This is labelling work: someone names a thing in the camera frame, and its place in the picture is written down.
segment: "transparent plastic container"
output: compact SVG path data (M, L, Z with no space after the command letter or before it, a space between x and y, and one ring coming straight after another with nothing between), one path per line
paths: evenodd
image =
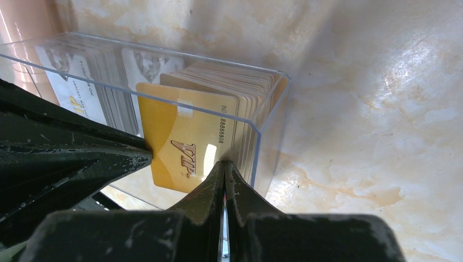
M202 116L199 118L202 120L214 119L203 117L212 115L226 120L223 122L233 126L230 149L214 161L233 160L244 179L259 194L266 195L276 168L283 133L290 89L286 74L78 33L3 44L0 45L0 56L10 60L2 64L13 65L16 72L13 82L16 85L54 103L57 98L63 108L140 137L144 137L144 134L137 96L173 105L178 115L183 117L194 115ZM214 106L207 100L198 104L185 96L175 99L171 92L157 92L154 96L152 92L135 88L140 82L159 84L161 74L184 72L185 68L198 68L202 64L212 66L215 72L223 69L224 74L234 72L238 75L243 72L243 77L252 78L252 81L258 78L253 78L254 74L268 75L269 80L265 83L271 85L261 96L248 99L246 103L242 103L238 96L236 108L232 110L223 110L223 107ZM222 85L222 73L213 75L208 72L209 75L203 75L207 75L207 79L214 79L214 85ZM239 92L246 92L242 89L240 85ZM214 90L207 92L222 93ZM162 120L153 121L159 126L164 124L160 122ZM201 126L208 124L198 123L197 127ZM219 139L218 130L217 134L203 132L201 135Z

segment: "black plastic claw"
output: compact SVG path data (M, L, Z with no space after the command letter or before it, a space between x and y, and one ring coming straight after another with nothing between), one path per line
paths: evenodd
M141 138L0 80L0 159L0 243L9 247L49 213L149 165L152 153Z
M224 189L230 261L404 261L381 219L284 214L255 193L232 162L218 162L166 211L55 213L35 231L21 261L220 261ZM61 241L66 237L72 242Z

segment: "beige marble veining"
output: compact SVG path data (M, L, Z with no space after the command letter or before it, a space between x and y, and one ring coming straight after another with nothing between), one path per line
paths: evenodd
M63 0L58 8L70 30L287 72L286 136L266 198L285 212L380 216L409 261L463 259L462 1ZM156 195L159 207L175 201L126 182L119 186Z
M160 209L150 205L137 197L129 195L124 191L116 188L114 185L106 186L101 190L103 194L111 199L115 199L121 208L125 210L156 210Z

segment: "white marble countertop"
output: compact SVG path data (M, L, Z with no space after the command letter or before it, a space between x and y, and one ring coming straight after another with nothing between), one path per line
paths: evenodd
M380 216L409 261L463 259L462 1L62 0L57 7L72 31L288 73L286 136L266 198L285 212ZM149 175L115 186L137 190ZM161 209L183 196L140 194L156 196Z

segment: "stack of cards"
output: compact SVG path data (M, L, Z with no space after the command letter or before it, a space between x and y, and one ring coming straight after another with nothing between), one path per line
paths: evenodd
M215 62L196 62L160 75L161 85L136 90L215 112L251 118L270 110L264 98L279 75ZM216 161L231 159L249 179L256 133L243 122L139 97L145 139L154 151L156 185L190 192Z
M199 58L184 61L148 47L76 34L48 39L35 49L44 67L83 79L46 71L61 107L144 137L153 150L154 183L182 192L199 185L220 160L232 160L251 181L258 133L226 116L261 128L288 83L278 73Z
M159 83L159 74L183 69L183 60L149 51L121 49L108 41L66 34L35 47L40 62L84 79L135 90ZM135 95L46 71L60 106L129 134L143 137Z

